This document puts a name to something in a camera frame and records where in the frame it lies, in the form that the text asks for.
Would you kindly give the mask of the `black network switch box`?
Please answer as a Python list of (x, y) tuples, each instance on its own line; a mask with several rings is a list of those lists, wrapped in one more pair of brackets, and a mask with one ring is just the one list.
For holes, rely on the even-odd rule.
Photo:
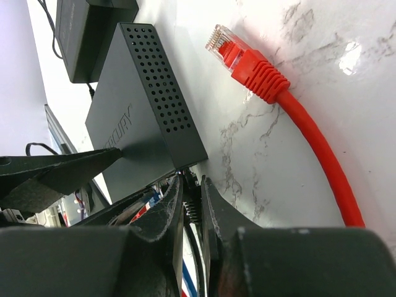
[(208, 157), (150, 24), (117, 24), (85, 125), (95, 149), (122, 153), (103, 172), (113, 202)]

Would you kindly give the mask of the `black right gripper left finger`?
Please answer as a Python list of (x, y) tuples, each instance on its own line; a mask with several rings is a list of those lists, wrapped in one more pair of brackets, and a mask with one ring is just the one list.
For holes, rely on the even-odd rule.
[(180, 296), (183, 179), (129, 226), (1, 231), (2, 296)]

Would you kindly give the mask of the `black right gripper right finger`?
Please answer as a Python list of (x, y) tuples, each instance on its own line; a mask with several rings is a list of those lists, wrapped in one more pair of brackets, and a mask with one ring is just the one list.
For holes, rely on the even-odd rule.
[(209, 296), (394, 296), (395, 262), (364, 228), (263, 228), (203, 177)]

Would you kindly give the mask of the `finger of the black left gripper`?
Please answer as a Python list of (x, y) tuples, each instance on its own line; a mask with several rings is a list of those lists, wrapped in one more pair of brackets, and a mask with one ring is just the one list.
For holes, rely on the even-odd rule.
[(121, 157), (118, 148), (1, 157), (1, 208), (39, 213), (89, 183)]

